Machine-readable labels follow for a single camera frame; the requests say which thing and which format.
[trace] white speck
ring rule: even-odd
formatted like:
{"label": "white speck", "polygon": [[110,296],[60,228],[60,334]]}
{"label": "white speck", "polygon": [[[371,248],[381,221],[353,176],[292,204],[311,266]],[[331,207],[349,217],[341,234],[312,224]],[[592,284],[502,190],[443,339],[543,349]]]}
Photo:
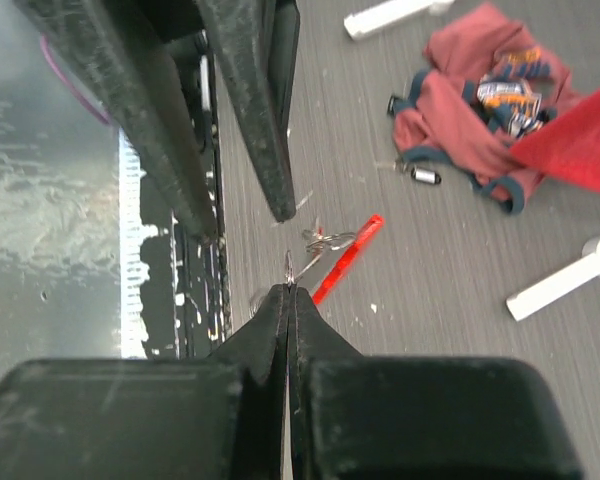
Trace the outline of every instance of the white speck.
{"label": "white speck", "polygon": [[302,208],[302,206],[305,203],[307,203],[312,196],[313,196],[313,190],[311,190],[304,197],[302,197],[302,200],[300,200],[300,202],[298,202],[298,204],[296,205],[296,210],[300,210],[300,208]]}

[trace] white tube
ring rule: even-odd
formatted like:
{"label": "white tube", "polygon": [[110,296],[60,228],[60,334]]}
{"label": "white tube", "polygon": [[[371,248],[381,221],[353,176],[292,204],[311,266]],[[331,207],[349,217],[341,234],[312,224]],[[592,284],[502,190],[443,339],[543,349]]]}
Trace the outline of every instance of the white tube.
{"label": "white tube", "polygon": [[600,255],[591,253],[517,295],[509,297],[507,307],[513,318],[519,322],[598,276],[600,276]]}
{"label": "white tube", "polygon": [[455,0],[389,0],[344,19],[344,28],[354,40],[361,40],[423,10],[445,12]]}

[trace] metal tip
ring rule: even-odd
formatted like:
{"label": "metal tip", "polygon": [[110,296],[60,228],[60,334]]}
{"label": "metal tip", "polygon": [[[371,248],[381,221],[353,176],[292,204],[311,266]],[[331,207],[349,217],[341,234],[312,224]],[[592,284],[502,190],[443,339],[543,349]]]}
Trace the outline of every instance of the metal tip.
{"label": "metal tip", "polygon": [[296,279],[293,276],[293,263],[291,262],[291,250],[287,250],[284,256],[284,270],[285,270],[285,280],[287,281],[287,285],[291,286],[296,283]]}

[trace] small metal cylinder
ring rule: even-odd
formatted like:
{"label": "small metal cylinder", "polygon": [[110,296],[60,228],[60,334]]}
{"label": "small metal cylinder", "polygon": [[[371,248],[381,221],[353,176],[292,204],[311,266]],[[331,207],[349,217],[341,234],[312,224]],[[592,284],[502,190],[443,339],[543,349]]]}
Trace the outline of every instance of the small metal cylinder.
{"label": "small metal cylinder", "polygon": [[434,170],[427,170],[426,168],[413,166],[411,167],[409,174],[411,175],[411,178],[420,183],[440,185],[442,182],[442,177],[440,174],[438,174],[438,172]]}

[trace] wire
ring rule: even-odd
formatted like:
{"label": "wire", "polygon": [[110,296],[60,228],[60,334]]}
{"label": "wire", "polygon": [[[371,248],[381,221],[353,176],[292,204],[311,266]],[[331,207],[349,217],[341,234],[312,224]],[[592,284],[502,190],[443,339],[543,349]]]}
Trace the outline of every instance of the wire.
{"label": "wire", "polygon": [[100,112],[98,108],[93,105],[87,98],[78,90],[78,88],[73,84],[71,80],[60,70],[60,67],[56,63],[51,54],[51,47],[49,46],[49,41],[45,35],[40,36],[40,50],[42,50],[42,54],[44,55],[45,60],[47,61],[47,65],[51,68],[53,73],[58,77],[64,86],[69,90],[71,95],[80,102],[85,110],[87,110],[91,115],[93,115],[96,120],[98,120],[103,125],[111,125],[111,120],[106,113]]}

